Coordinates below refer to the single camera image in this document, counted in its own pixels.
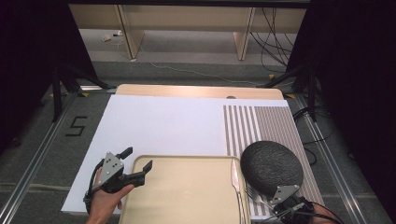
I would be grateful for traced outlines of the person's right hand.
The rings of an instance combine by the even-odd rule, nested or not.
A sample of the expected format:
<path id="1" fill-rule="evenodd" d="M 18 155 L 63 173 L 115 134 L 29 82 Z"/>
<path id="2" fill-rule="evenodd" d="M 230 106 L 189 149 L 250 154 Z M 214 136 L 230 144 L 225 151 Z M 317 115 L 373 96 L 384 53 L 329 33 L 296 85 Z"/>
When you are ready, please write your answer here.
<path id="1" fill-rule="evenodd" d="M 309 224 L 336 224 L 337 218 L 327 209 L 314 205 L 315 217 L 311 217 Z"/>

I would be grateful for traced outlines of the striped woven placemat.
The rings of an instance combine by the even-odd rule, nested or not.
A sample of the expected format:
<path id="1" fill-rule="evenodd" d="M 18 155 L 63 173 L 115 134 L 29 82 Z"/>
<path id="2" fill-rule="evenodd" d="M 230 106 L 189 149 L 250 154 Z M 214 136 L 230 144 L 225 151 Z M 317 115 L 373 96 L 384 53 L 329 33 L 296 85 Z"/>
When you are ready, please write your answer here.
<path id="1" fill-rule="evenodd" d="M 304 170 L 304 181 L 297 194 L 324 204 L 287 105 L 225 105 L 223 117 L 227 155 L 239 157 L 248 145 L 260 140 L 274 141 L 287 147 L 296 155 Z"/>

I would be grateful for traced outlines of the person's left hand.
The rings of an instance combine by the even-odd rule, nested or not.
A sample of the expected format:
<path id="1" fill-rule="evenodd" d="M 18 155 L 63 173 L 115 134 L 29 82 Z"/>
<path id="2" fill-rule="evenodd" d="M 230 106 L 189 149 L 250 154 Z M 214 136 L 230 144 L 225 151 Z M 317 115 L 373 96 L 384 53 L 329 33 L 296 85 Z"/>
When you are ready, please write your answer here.
<path id="1" fill-rule="evenodd" d="M 96 191 L 92 196 L 92 205 L 89 217 L 112 217 L 116 208 L 122 209 L 122 199 L 134 189 L 134 185 L 123 187 L 116 193 Z"/>

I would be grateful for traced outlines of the silver fork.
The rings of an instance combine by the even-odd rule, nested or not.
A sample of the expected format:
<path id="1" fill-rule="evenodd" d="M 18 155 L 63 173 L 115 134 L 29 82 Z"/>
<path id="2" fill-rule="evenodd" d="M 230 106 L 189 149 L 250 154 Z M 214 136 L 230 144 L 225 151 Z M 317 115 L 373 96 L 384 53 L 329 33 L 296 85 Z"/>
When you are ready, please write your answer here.
<path id="1" fill-rule="evenodd" d="M 263 200 L 262 196 L 260 195 L 260 193 L 257 190 L 255 190 L 253 187 L 251 187 L 250 185 L 247 185 L 246 191 L 247 191 L 247 195 L 251 198 L 251 200 L 255 204 L 263 205 L 269 211 L 273 210 L 273 207 L 271 205 L 269 205 L 267 202 L 265 202 Z"/>

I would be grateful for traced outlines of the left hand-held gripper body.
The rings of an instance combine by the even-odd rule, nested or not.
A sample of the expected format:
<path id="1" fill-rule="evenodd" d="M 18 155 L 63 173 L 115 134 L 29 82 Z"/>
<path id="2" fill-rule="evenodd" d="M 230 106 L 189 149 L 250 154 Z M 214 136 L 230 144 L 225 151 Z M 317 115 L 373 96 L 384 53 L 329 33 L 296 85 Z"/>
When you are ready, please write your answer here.
<path id="1" fill-rule="evenodd" d="M 124 163 L 116 155 L 107 152 L 102 162 L 102 173 L 99 175 L 98 184 L 92 188 L 92 192 L 99 189 L 107 193 L 115 193 L 127 186 L 127 175 L 123 172 Z"/>

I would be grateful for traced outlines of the white board sheet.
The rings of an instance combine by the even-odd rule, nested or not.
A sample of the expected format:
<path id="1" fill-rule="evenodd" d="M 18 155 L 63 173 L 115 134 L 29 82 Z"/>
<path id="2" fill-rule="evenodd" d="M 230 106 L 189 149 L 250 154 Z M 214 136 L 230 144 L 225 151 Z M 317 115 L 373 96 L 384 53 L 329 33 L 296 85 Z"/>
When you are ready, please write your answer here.
<path id="1" fill-rule="evenodd" d="M 82 198 L 93 168 L 107 152 L 134 149 L 124 161 L 126 172 L 140 155 L 227 155 L 225 105 L 289 106 L 284 100 L 111 96 L 62 211 L 73 215 L 86 212 Z"/>

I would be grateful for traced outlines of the silver table knife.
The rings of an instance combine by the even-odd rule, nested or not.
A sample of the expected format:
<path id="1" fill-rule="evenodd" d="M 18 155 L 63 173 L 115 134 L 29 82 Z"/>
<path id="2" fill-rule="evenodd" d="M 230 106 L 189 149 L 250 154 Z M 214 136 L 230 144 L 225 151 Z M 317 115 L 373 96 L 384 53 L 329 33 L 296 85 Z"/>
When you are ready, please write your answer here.
<path id="1" fill-rule="evenodd" d="M 231 176 L 232 176 L 232 185 L 236 193 L 236 198 L 237 198 L 237 203 L 238 203 L 238 211 L 239 211 L 239 218 L 240 224 L 246 224 L 246 213 L 245 213 L 245 206 L 244 206 L 244 201 L 242 197 L 242 193 L 240 190 L 240 184 L 239 184 L 239 176 L 238 176 L 238 170 L 236 167 L 236 159 L 232 160 L 231 164 Z"/>

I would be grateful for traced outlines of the white power adapter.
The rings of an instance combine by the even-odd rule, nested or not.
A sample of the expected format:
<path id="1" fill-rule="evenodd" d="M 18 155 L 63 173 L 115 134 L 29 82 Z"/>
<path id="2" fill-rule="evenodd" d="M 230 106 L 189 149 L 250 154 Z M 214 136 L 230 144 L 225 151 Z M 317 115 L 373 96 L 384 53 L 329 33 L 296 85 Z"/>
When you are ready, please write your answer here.
<path id="1" fill-rule="evenodd" d="M 121 36 L 123 36 L 123 32 L 122 32 L 122 31 L 117 31 L 117 32 L 114 33 L 114 34 L 106 34 L 106 35 L 103 35 L 103 36 L 101 37 L 101 40 L 102 40 L 103 42 L 108 42 L 108 41 L 110 41 L 113 37 L 121 37 Z"/>

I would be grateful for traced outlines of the light wooden desk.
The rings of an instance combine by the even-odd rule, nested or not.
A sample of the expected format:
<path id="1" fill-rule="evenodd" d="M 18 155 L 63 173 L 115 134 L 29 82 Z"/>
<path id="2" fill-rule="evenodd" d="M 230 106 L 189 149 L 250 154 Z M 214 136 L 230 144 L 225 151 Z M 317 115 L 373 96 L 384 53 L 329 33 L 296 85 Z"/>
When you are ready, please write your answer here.
<path id="1" fill-rule="evenodd" d="M 80 29 L 120 30 L 124 33 L 129 58 L 137 57 L 145 32 L 208 31 L 231 32 L 237 58 L 245 59 L 248 34 L 268 33 L 275 26 L 279 34 L 299 32 L 305 11 L 279 7 L 170 7 L 132 5 L 69 6 Z"/>

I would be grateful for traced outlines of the black curtain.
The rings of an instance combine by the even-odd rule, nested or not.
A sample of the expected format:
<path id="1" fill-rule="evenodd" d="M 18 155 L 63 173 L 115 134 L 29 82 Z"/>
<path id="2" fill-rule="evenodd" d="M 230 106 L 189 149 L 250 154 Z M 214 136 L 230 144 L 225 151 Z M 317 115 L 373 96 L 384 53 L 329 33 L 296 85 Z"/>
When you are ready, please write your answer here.
<path id="1" fill-rule="evenodd" d="M 54 77 L 75 90 L 97 75 L 66 0 L 0 0 L 0 153 Z"/>
<path id="2" fill-rule="evenodd" d="M 396 224 L 396 0 L 311 0 L 289 67 L 313 60 L 333 120 Z"/>

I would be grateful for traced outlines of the aluminium floor rail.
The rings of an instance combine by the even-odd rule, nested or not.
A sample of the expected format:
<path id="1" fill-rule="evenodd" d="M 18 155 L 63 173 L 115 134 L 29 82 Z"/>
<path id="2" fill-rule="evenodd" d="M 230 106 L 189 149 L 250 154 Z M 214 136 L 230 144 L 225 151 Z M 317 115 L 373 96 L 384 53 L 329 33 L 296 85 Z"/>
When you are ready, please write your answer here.
<path id="1" fill-rule="evenodd" d="M 70 107 L 77 98 L 78 97 L 75 93 L 69 93 L 64 98 L 64 102 L 61 103 L 62 112 L 49 126 L 49 130 L 41 141 L 37 151 L 35 152 L 35 155 L 29 162 L 26 170 L 21 176 L 21 179 L 17 182 L 5 205 L 1 209 L 0 224 L 10 224 L 11 220 L 14 218 L 41 164 L 50 151 L 52 143 L 60 131 Z"/>
<path id="2" fill-rule="evenodd" d="M 352 223 L 367 224 L 367 220 L 361 211 L 361 207 L 353 195 L 351 188 L 346 182 L 346 179 L 344 178 L 334 156 L 332 155 L 318 124 L 313 121 L 308 114 L 304 116 L 304 120 L 309 131 L 311 132 L 311 135 L 314 138 L 314 143 L 318 146 L 318 150 L 328 168 L 330 176 L 332 177 L 332 182 L 337 188 L 338 194 L 349 214 Z"/>

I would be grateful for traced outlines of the beige plastic tray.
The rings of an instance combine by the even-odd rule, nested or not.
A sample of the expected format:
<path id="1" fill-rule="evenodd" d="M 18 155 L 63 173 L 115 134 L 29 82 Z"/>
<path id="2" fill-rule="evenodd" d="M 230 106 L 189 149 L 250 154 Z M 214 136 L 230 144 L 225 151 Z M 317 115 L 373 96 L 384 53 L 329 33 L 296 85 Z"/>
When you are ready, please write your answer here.
<path id="1" fill-rule="evenodd" d="M 246 184 L 235 157 L 140 156 L 133 170 L 152 161 L 145 185 L 125 198 L 120 224 L 240 224 L 231 164 L 236 159 L 246 224 Z"/>

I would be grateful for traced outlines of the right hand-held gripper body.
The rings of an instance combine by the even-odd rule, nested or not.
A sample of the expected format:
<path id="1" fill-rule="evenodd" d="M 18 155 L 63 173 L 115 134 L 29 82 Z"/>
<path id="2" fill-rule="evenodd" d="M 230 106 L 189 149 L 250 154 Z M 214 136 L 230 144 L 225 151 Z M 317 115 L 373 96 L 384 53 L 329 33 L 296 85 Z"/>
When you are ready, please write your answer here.
<path id="1" fill-rule="evenodd" d="M 283 224 L 309 224 L 314 207 L 304 196 L 297 196 L 298 185 L 278 186 L 270 204 Z"/>

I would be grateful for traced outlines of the black round plate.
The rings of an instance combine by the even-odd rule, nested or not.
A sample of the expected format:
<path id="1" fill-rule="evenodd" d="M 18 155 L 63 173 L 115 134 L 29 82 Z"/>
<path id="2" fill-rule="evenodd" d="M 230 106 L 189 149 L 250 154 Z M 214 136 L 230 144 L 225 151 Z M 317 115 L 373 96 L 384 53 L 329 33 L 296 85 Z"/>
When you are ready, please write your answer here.
<path id="1" fill-rule="evenodd" d="M 301 186 L 304 170 L 297 156 L 273 141 L 250 144 L 242 153 L 240 166 L 251 187 L 265 196 L 274 196 L 281 186 Z"/>

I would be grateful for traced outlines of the black metal stand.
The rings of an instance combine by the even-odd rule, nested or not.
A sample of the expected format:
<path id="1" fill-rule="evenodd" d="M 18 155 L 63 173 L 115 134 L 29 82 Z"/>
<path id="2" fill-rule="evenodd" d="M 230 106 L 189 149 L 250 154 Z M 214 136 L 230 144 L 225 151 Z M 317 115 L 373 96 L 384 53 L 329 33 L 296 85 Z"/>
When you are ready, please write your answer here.
<path id="1" fill-rule="evenodd" d="M 68 92 L 81 93 L 82 88 L 77 79 L 86 79 L 92 84 L 99 86 L 104 90 L 114 89 L 114 86 L 106 84 L 100 80 L 95 71 L 85 72 L 74 65 L 59 63 L 54 67 L 52 80 L 52 93 L 54 103 L 54 114 L 52 121 L 57 121 L 63 113 L 63 103 L 61 98 L 61 86 L 64 86 Z"/>
<path id="2" fill-rule="evenodd" d="M 317 121 L 315 115 L 315 96 L 317 90 L 317 78 L 316 71 L 308 65 L 299 65 L 290 71 L 286 72 L 282 76 L 271 80 L 269 83 L 262 85 L 263 88 L 273 88 L 275 85 L 285 81 L 288 78 L 294 77 L 292 83 L 292 90 L 294 92 L 301 92 L 304 89 L 308 89 L 308 103 L 306 111 L 313 121 Z"/>

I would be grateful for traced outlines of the wooden table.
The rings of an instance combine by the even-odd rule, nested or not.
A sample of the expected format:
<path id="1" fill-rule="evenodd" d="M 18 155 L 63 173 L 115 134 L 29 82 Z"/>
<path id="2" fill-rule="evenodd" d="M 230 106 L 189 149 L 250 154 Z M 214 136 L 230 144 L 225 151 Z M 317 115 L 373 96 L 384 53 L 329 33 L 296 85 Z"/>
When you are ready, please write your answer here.
<path id="1" fill-rule="evenodd" d="M 121 84 L 116 90 L 117 95 L 143 95 L 166 97 L 201 97 L 221 99 L 256 99 L 283 100 L 283 94 L 278 89 L 258 89 L 240 87 L 210 87 L 210 86 L 175 86 L 175 85 L 143 85 Z"/>

